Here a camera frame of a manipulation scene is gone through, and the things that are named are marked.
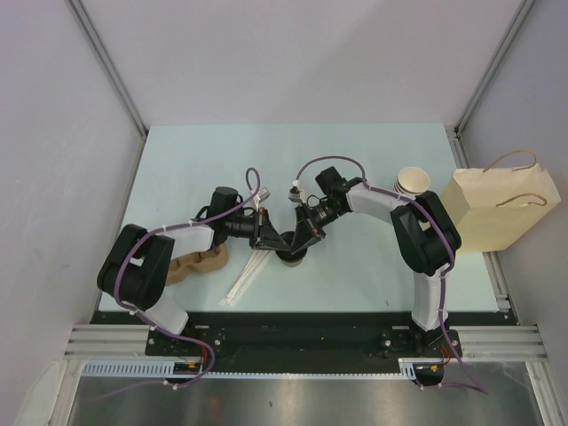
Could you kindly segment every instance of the cup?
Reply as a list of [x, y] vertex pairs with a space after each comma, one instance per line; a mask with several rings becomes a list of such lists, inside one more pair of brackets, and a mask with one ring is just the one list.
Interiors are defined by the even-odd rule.
[[405, 167], [398, 173], [394, 190], [407, 195], [420, 195], [430, 187], [430, 176], [419, 167]]

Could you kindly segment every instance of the light blue table surface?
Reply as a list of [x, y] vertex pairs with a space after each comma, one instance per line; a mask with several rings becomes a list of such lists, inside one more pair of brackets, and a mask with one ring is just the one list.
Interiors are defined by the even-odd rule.
[[[322, 155], [360, 161], [369, 181], [392, 188], [405, 166], [426, 170], [430, 189], [441, 193], [455, 169], [442, 124], [305, 124], [168, 126], [150, 130], [124, 223], [153, 229], [186, 222], [208, 205], [216, 186], [247, 195], [244, 173], [254, 166], [271, 191], [264, 203], [276, 229], [293, 230], [294, 207], [287, 196], [303, 164]], [[346, 178], [359, 175], [348, 162], [313, 164], [301, 187], [321, 195], [314, 178], [336, 166]], [[273, 256], [233, 307], [223, 299], [249, 260], [248, 241], [227, 242], [229, 263], [218, 272], [192, 274], [167, 288], [188, 311], [394, 312], [410, 311], [414, 281], [398, 251], [392, 229], [372, 217], [348, 214], [326, 227], [327, 238], [309, 248], [297, 268]], [[480, 254], [458, 256], [448, 279], [450, 311], [495, 312], [497, 303]], [[104, 295], [101, 311], [118, 311]]]

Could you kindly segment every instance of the purple cable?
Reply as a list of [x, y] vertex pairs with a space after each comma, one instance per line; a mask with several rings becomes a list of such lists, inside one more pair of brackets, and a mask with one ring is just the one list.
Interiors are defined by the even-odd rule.
[[[246, 173], [245, 173], [245, 179], [247, 181], [248, 189], [250, 191], [252, 191], [252, 185], [250, 184], [250, 180], [249, 180], [249, 173], [250, 172], [253, 172], [256, 176], [256, 190], [246, 200], [243, 200], [242, 203], [237, 204], [233, 208], [228, 209], [227, 211], [225, 211], [223, 213], [220, 213], [220, 214], [213, 216], [213, 217], [209, 217], [209, 218], [204, 219], [204, 220], [202, 220], [198, 223], [195, 223], [195, 224], [184, 223], [184, 224], [166, 226], [165, 228], [153, 229], [152, 231], [149, 231], [147, 234], [145, 234], [136, 244], [134, 244], [132, 249], [129, 251], [128, 255], [126, 255], [126, 257], [122, 261], [121, 267], [118, 270], [118, 274], [116, 275], [116, 280], [114, 282], [113, 297], [114, 297], [115, 301], [119, 304], [119, 306], [121, 306], [124, 309], [127, 309], [128, 311], [132, 311], [131, 306], [128, 306], [127, 304], [124, 304], [122, 302], [122, 300], [120, 298], [120, 287], [121, 287], [121, 282], [122, 282], [122, 276], [124, 275], [124, 272], [126, 271], [126, 267], [130, 263], [130, 260], [134, 257], [134, 255], [136, 254], [138, 249], [140, 249], [140, 247], [142, 247], [142, 244], [144, 244], [150, 237], [152, 237], [153, 235], [156, 235], [157, 233], [163, 233], [165, 231], [176, 231], [177, 229], [184, 229], [184, 228], [188, 228], [190, 226], [206, 225], [206, 224], [211, 223], [215, 220], [218, 220], [222, 217], [230, 215], [234, 211], [237, 211], [238, 209], [246, 206], [250, 201], [252, 201], [255, 198], [255, 196], [258, 194], [258, 191], [260, 191], [260, 174], [258, 173], [258, 170], [256, 170], [253, 167], [249, 167], [247, 169]], [[140, 312], [137, 312], [137, 316], [143, 322], [145, 322], [147, 325], [149, 325], [150, 327], [156, 327], [156, 329], [158, 331], [160, 331], [162, 334], [164, 334], [168, 337], [174, 338], [174, 339], [183, 340], [185, 342], [199, 344], [201, 347], [204, 347], [209, 352], [209, 354], [211, 355], [211, 360], [209, 361], [209, 364], [207, 365], [207, 367], [201, 373], [196, 375], [189, 382], [178, 384], [177, 385], [178, 389], [191, 386], [192, 384], [197, 382], [199, 379], [201, 379], [205, 374], [207, 374], [211, 370], [211, 368], [213, 368], [213, 365], [215, 364], [215, 351], [213, 351], [211, 346], [209, 346], [207, 343], [203, 342], [202, 340], [193, 339], [192, 337], [185, 337], [183, 335], [175, 335], [175, 334], [171, 333], [170, 331], [168, 331], [164, 328], [158, 327], [156, 324], [154, 324], [152, 321], [150, 321], [145, 315], [141, 314]], [[129, 386], [125, 386], [121, 389], [113, 390], [111, 392], [105, 393], [104, 395], [100, 395], [98, 397], [91, 398], [91, 399], [89, 399], [89, 401], [90, 402], [100, 401], [101, 399], [113, 397], [114, 395], [118, 395], [120, 393], [130, 391], [132, 389], [136, 389], [136, 388], [141, 387], [141, 386], [146, 386], [148, 384], [162, 384], [162, 383], [163, 383], [163, 381], [159, 381], [159, 380], [147, 380], [147, 381], [144, 381], [144, 382], [133, 383], [133, 384], [131, 384]]]
[[[424, 215], [424, 217], [426, 217], [428, 222], [430, 222], [431, 227], [434, 229], [434, 231], [436, 232], [436, 234], [438, 235], [438, 237], [442, 241], [442, 244], [444, 244], [444, 247], [446, 248], [447, 254], [450, 257], [450, 264], [448, 265], [447, 268], [445, 268], [444, 271], [442, 271], [440, 273], [440, 304], [439, 304], [439, 307], [438, 307], [438, 321], [440, 323], [440, 328], [442, 329], [442, 333], [444, 334], [444, 338], [446, 339], [446, 341], [448, 343], [448, 347], [452, 351], [452, 354], [458, 360], [458, 363], [460, 364], [461, 368], [463, 368], [463, 371], [465, 372], [465, 374], [475, 384], [475, 386], [473, 386], [473, 385], [467, 384], [467, 383], [443, 383], [441, 385], [441, 387], [469, 388], [469, 389], [473, 389], [475, 391], [484, 393], [485, 395], [488, 395], [489, 392], [487, 391], [485, 386], [482, 383], [480, 383], [479, 380], [470, 372], [468, 367], [463, 362], [462, 357], [460, 357], [460, 354], [452, 345], [452, 340], [450, 339], [450, 336], [449, 336], [449, 334], [447, 333], [447, 330], [446, 330], [446, 325], [444, 324], [444, 313], [443, 312], [444, 312], [444, 305], [446, 304], [446, 275], [447, 275], [448, 272], [452, 271], [452, 269], [454, 268], [455, 256], [454, 256], [454, 253], [452, 252], [452, 248], [450, 247], [450, 244], [448, 243], [446, 237], [444, 236], [444, 233], [442, 233], [442, 230], [440, 229], [440, 227], [438, 226], [438, 224], [436, 223], [434, 218], [428, 213], [428, 211], [426, 211], [426, 209], [423, 206], [421, 206], [417, 201], [413, 200], [412, 198], [406, 197], [405, 195], [401, 195], [399, 193], [395, 193], [393, 191], [389, 191], [387, 189], [375, 188], [375, 187], [371, 186], [367, 182], [367, 174], [365, 172], [365, 169], [361, 165], [361, 163], [350, 158], [350, 157], [345, 157], [345, 156], [342, 156], [342, 155], [327, 155], [327, 156], [324, 156], [324, 157], [314, 158], [313, 160], [307, 162], [300, 169], [300, 171], [298, 171], [298, 174], [296, 175], [296, 180], [300, 179], [300, 176], [302, 176], [302, 173], [304, 172], [304, 170], [306, 170], [306, 168], [310, 164], [314, 164], [315, 162], [321, 162], [323, 160], [346, 160], [347, 162], [352, 162], [357, 167], [359, 167], [359, 169], [361, 170], [361, 178], [363, 179], [363, 186], [366, 189], [368, 189], [369, 191], [376, 192], [376, 193], [383, 193], [385, 195], [389, 195], [390, 197], [393, 197], [393, 198], [396, 198], [396, 199], [399, 199], [399, 200], [402, 200], [402, 201], [405, 201], [405, 202], [409, 202], [414, 207], [416, 207]], [[424, 386], [424, 387], [439, 388], [440, 386], [434, 385], [434, 386]]]

